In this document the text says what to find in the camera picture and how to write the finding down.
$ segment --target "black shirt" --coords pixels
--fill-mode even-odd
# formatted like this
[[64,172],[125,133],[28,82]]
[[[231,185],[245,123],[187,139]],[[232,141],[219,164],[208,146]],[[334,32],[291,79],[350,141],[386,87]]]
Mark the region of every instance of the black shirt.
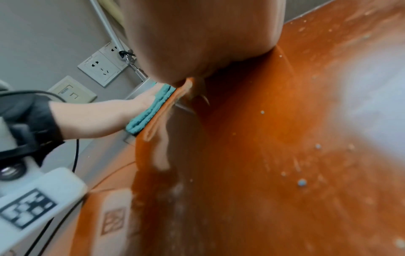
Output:
[[32,157],[42,165],[46,155],[63,144],[62,134],[52,116],[50,99],[37,94],[1,96],[0,116],[7,124],[27,124],[34,134],[40,150]]

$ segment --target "cleaning cloth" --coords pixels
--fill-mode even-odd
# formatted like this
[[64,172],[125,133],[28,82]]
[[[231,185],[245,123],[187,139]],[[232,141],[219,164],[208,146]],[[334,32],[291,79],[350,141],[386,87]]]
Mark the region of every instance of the cleaning cloth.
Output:
[[138,135],[175,90],[176,89],[174,87],[168,84],[163,85],[163,87],[155,95],[155,100],[152,105],[129,122],[126,127],[127,132],[135,136]]

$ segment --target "power outlet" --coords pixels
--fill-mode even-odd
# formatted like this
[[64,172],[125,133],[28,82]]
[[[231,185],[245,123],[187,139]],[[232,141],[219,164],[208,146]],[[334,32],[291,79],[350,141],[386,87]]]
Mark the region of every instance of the power outlet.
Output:
[[[129,47],[126,46],[126,44],[123,41],[121,41],[121,44],[126,51],[129,50]],[[117,46],[112,41],[104,45],[104,47],[102,47],[99,51],[104,56],[106,56],[107,59],[109,59],[114,65],[116,65],[121,71],[124,70],[126,67],[128,67],[125,60],[123,60],[120,57]]]
[[66,76],[48,91],[59,95],[68,103],[89,103],[97,98],[95,93],[70,76]]
[[77,67],[103,87],[106,87],[121,72],[100,51],[94,53]]

